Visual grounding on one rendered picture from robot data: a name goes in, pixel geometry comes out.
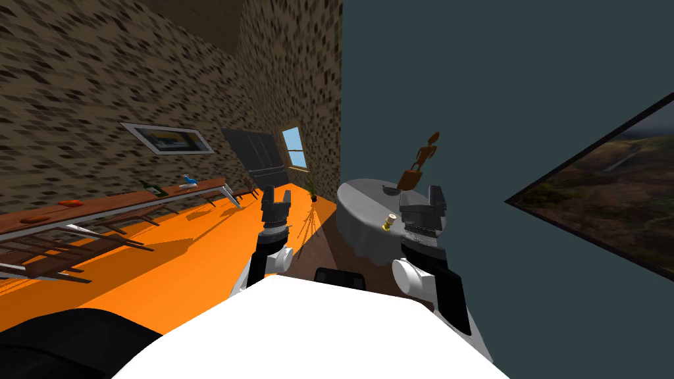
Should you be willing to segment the window with blue sky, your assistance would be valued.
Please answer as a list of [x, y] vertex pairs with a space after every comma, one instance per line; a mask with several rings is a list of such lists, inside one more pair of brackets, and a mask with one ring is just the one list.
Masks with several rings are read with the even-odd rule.
[[288, 152], [291, 166], [299, 168], [300, 170], [307, 170], [308, 167], [305, 154], [303, 152], [303, 144], [301, 141], [299, 127], [285, 127], [282, 131], [282, 137], [286, 145], [286, 150]]

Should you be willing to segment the brown wooden chair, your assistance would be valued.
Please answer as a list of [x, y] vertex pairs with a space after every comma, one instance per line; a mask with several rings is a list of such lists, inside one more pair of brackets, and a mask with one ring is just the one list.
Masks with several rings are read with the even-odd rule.
[[242, 180], [245, 188], [233, 191], [231, 193], [232, 197], [242, 199], [244, 195], [251, 194], [254, 199], [257, 199], [258, 193], [255, 185], [252, 184], [252, 182], [248, 180], [246, 177], [243, 177]]
[[72, 275], [82, 272], [76, 266], [123, 246], [151, 251], [143, 243], [116, 234], [99, 236], [82, 245], [48, 239], [39, 233], [0, 241], [0, 280], [24, 278], [86, 284], [89, 280]]

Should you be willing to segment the long wooden dining table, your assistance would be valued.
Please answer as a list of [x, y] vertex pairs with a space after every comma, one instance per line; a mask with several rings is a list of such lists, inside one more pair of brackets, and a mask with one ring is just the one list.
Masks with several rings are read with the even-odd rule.
[[85, 200], [81, 206], [75, 208], [52, 205], [40, 209], [0, 215], [0, 241], [19, 238], [54, 228], [64, 228], [68, 233], [85, 236], [89, 234], [89, 231], [79, 227], [78, 223], [180, 199], [197, 197], [210, 191], [219, 191], [235, 207], [241, 208], [240, 203], [230, 192], [230, 188], [224, 178], [202, 180], [193, 188], [169, 186], [164, 187], [163, 190], [168, 193], [165, 197], [157, 197], [148, 191], [141, 190], [111, 197]]

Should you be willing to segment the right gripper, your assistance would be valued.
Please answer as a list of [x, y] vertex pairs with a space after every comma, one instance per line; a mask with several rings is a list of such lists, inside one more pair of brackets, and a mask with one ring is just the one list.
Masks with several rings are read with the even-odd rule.
[[415, 196], [408, 191], [400, 193], [400, 212], [404, 223], [405, 238], [422, 245], [438, 246], [438, 235], [444, 231], [446, 200], [442, 188], [428, 187], [429, 205], [417, 204]]

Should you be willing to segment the large landscape wall picture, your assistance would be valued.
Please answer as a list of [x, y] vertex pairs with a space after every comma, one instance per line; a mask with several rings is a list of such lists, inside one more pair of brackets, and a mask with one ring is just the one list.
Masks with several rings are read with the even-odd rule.
[[507, 204], [674, 281], [674, 92]]

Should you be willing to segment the brown figure statue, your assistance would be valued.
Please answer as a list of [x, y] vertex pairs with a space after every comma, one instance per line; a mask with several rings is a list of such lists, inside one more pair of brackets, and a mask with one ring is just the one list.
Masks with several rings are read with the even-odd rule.
[[429, 137], [427, 145], [420, 148], [416, 155], [416, 161], [412, 164], [412, 167], [409, 170], [404, 170], [402, 177], [396, 186], [397, 190], [410, 191], [416, 187], [423, 175], [423, 172], [421, 171], [422, 166], [437, 151], [437, 145], [434, 143], [437, 142], [439, 136], [440, 132], [434, 133]]

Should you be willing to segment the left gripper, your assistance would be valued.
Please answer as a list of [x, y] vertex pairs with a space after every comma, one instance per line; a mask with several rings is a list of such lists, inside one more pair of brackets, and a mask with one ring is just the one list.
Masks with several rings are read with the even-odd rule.
[[264, 229], [284, 227], [287, 223], [289, 210], [291, 206], [292, 192], [287, 189], [284, 192], [284, 197], [281, 203], [274, 202], [273, 185], [265, 186], [262, 195], [261, 210], [263, 212], [262, 221], [264, 222]]

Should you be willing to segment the white framed wall picture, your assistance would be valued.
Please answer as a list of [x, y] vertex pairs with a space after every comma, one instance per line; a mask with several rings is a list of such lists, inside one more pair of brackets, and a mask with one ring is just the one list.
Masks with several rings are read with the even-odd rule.
[[119, 122], [156, 155], [207, 155], [213, 148], [198, 130]]

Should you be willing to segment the round table with grey cloth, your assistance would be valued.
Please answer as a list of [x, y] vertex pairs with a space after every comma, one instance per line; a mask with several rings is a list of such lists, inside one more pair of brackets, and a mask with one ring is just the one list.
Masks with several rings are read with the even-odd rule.
[[[397, 196], [386, 195], [382, 186], [393, 183], [375, 179], [350, 180], [340, 185], [337, 196], [336, 222], [338, 231], [355, 254], [365, 257], [376, 266], [384, 266], [403, 257], [401, 240], [404, 224], [400, 220]], [[416, 191], [408, 191], [416, 201], [428, 199]], [[390, 231], [382, 225], [389, 214], [397, 215]]]

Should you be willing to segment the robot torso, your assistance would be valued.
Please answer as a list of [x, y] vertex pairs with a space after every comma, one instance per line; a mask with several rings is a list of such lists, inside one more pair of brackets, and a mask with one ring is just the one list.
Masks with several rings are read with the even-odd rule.
[[508, 379], [420, 303], [272, 275], [113, 379]]

